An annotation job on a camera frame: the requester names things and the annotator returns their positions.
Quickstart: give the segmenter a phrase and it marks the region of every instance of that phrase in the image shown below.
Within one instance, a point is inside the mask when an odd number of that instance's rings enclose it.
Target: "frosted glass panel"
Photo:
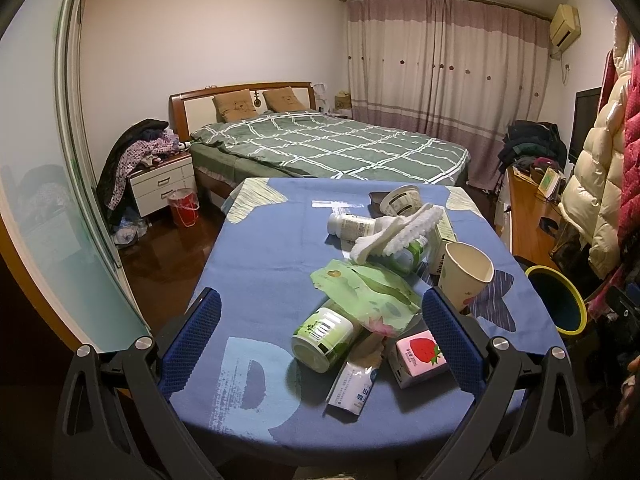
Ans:
[[[146,334],[100,259],[65,171],[54,100],[62,0],[26,0],[0,39],[0,214],[36,285],[101,351]]]

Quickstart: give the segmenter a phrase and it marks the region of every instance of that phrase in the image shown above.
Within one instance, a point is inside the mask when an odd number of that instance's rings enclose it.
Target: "bed frame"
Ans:
[[[261,113],[267,109],[262,92],[287,86],[293,88],[293,92],[300,102],[313,110],[316,109],[316,96],[309,82],[245,83],[215,86],[172,95],[169,97],[170,121],[174,132],[184,142],[190,140],[191,133],[206,124],[222,122],[213,102],[214,95],[248,89],[254,96],[255,108],[258,113]]]

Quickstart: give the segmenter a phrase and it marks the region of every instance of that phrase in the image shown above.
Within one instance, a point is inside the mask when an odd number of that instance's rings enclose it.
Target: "white paper cup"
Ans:
[[[385,196],[380,203],[380,212],[386,216],[409,216],[422,207],[417,186],[401,186]]]
[[[494,264],[475,247],[449,242],[445,247],[438,286],[460,312],[494,278]]]

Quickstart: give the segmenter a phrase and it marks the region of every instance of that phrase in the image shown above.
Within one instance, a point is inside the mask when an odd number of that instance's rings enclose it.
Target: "strawberry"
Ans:
[[[431,339],[411,339],[411,341],[409,341],[409,346],[411,347],[414,355],[423,363],[436,365],[438,364],[438,357],[442,355],[439,346]]]

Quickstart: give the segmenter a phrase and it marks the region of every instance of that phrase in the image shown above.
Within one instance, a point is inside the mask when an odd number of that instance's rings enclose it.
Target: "air conditioner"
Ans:
[[[580,16],[578,9],[571,5],[560,5],[549,26],[549,37],[553,45],[551,57],[559,59],[560,54],[580,37]]]

